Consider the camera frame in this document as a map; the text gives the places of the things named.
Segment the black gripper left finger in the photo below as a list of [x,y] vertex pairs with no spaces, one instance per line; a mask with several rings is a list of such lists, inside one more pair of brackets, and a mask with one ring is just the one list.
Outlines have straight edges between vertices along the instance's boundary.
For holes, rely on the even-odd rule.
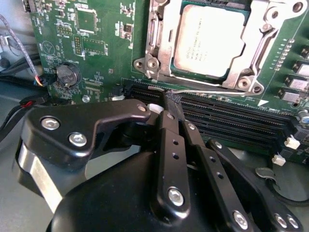
[[94,158],[133,145],[154,150],[157,174],[151,205],[168,222],[186,218],[190,196],[180,96],[160,93],[160,103],[147,106],[137,99],[39,108],[27,113],[18,154],[52,212],[65,195],[85,181]]

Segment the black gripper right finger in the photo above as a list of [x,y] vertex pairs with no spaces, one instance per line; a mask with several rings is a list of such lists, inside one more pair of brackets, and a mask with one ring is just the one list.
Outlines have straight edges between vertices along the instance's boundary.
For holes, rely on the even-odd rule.
[[204,142],[196,126],[178,110],[186,147],[214,196],[221,232],[302,232],[300,220],[226,146]]

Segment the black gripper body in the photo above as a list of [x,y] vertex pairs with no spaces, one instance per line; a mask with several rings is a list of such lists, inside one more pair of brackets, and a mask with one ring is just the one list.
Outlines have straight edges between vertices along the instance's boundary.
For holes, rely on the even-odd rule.
[[166,224],[151,211],[157,158],[133,155],[72,189],[58,205],[50,232],[228,232],[205,176],[188,168],[191,210]]

